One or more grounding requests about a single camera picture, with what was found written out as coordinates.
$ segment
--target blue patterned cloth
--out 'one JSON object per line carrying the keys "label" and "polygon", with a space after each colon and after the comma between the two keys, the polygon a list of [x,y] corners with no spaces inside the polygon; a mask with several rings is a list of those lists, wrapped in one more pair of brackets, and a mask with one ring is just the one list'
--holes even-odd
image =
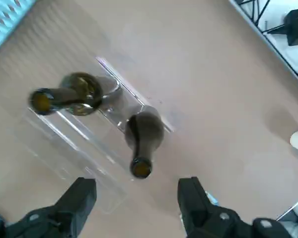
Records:
{"label": "blue patterned cloth", "polygon": [[36,0],[0,0],[0,46]]}

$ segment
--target tan surface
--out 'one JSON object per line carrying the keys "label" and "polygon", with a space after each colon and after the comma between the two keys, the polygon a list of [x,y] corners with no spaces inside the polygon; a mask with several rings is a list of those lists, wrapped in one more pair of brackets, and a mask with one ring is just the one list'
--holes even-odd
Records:
{"label": "tan surface", "polygon": [[[298,83],[228,2],[51,2],[40,1],[0,50],[0,212],[9,220],[50,205],[67,187],[11,136],[28,92],[70,71],[93,72],[94,56],[176,131],[152,177],[125,185],[130,198],[111,215],[96,209],[82,237],[183,237],[183,176],[198,176],[246,221],[277,217],[298,200],[298,153],[288,143],[298,130]],[[103,140],[130,154],[117,130]]]}

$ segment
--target robotic arm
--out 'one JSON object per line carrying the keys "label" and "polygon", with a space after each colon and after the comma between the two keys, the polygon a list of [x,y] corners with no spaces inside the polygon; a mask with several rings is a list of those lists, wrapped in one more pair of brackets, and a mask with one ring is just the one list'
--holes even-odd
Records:
{"label": "robotic arm", "polygon": [[275,220],[257,218],[250,226],[233,210],[213,205],[197,177],[179,180],[178,204],[187,238],[291,238]]}
{"label": "robotic arm", "polygon": [[96,197],[95,180],[78,178],[54,206],[31,211],[9,227],[0,220],[0,238],[75,238]]}
{"label": "robotic arm", "polygon": [[[54,206],[9,227],[0,221],[0,238],[76,238],[95,202],[95,180],[78,178]],[[213,205],[197,177],[179,180],[178,203],[187,238],[291,238],[275,220],[257,218],[251,226],[233,210]]]}

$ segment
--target wine bottle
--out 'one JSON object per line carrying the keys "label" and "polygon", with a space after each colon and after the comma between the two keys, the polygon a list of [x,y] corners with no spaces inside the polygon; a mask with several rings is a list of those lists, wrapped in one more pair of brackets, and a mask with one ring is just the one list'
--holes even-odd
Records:
{"label": "wine bottle", "polygon": [[143,106],[126,123],[125,140],[133,149],[130,171],[139,179],[147,178],[152,172],[152,154],[164,137],[164,126],[157,110]]}
{"label": "wine bottle", "polygon": [[50,115],[61,109],[76,116],[88,115],[101,105],[102,88],[97,79],[77,72],[66,76],[60,88],[40,88],[29,98],[31,108],[40,115]]}

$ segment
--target bottle opening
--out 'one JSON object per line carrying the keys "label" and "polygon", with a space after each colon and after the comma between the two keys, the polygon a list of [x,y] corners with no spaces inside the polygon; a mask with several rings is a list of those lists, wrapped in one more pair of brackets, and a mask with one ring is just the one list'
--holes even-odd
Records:
{"label": "bottle opening", "polygon": [[37,114],[48,115],[52,112],[51,95],[37,90],[30,97],[30,105]]}
{"label": "bottle opening", "polygon": [[147,158],[135,158],[130,164],[133,176],[138,179],[146,179],[152,172],[152,163]]}

